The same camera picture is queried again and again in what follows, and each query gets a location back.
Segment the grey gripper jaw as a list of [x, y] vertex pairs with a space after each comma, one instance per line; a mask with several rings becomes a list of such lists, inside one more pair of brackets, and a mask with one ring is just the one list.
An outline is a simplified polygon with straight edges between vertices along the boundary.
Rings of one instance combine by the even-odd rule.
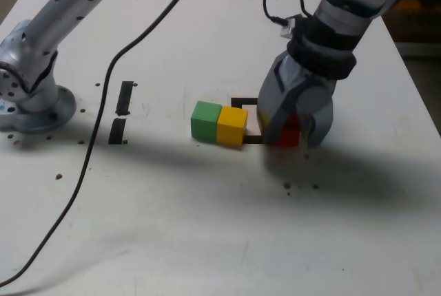
[[306, 89], [298, 97], [297, 115], [304, 141], [307, 145], [319, 145], [334, 119], [332, 94], [319, 86]]

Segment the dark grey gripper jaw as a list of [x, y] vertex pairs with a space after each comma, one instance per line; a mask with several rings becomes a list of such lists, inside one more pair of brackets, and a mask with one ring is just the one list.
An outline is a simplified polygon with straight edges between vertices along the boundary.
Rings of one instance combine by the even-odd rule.
[[305, 75], [305, 69], [288, 52], [279, 54], [270, 67], [257, 100], [258, 124], [264, 144], [299, 143], [296, 102], [305, 89]]

